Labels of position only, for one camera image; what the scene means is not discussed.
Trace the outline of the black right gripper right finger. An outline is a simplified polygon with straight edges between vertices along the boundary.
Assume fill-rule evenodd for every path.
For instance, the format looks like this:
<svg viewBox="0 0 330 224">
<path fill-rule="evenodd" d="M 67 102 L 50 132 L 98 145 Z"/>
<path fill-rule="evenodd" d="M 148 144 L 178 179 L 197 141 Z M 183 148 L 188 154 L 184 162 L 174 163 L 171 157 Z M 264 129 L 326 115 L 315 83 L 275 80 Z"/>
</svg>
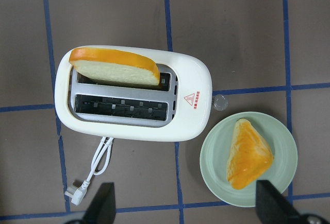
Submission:
<svg viewBox="0 0 330 224">
<path fill-rule="evenodd" d="M 329 223 L 319 215 L 299 213 L 268 180 L 256 181 L 255 211 L 261 223 Z"/>
</svg>

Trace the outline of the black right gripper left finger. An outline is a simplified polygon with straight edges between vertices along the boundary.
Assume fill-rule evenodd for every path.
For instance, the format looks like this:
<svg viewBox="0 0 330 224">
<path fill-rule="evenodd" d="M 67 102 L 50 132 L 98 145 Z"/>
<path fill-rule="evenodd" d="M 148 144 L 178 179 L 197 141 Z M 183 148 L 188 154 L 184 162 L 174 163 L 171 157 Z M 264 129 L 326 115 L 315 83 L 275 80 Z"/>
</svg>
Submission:
<svg viewBox="0 0 330 224">
<path fill-rule="evenodd" d="M 114 223 L 116 217 L 116 198 L 114 183 L 102 183 L 91 204 L 80 218 L 71 217 L 65 224 L 101 224 Z"/>
</svg>

